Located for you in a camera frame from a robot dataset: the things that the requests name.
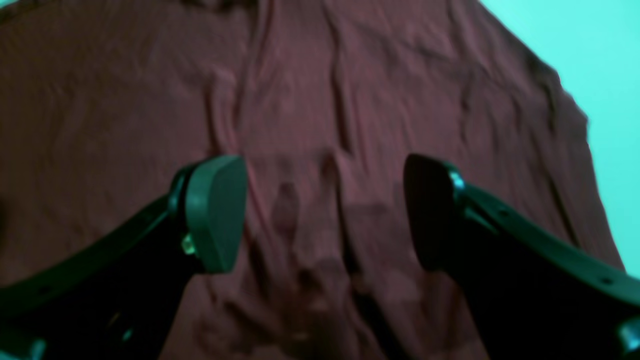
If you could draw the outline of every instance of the wrinkled cloth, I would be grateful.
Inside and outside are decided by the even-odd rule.
[[[623,268],[587,119],[475,0],[22,0],[0,24],[0,283],[89,246],[181,166],[248,162],[235,270],[195,277],[161,359],[487,355],[412,249],[410,152]]]

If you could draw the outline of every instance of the light blue background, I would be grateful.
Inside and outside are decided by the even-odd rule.
[[[589,117],[600,197],[627,272],[640,278],[640,0],[482,2]]]

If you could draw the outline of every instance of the black rubber foot pad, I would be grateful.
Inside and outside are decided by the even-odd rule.
[[[209,273],[230,272],[244,226],[244,160],[220,156],[199,165],[187,187],[185,215],[196,255]]]

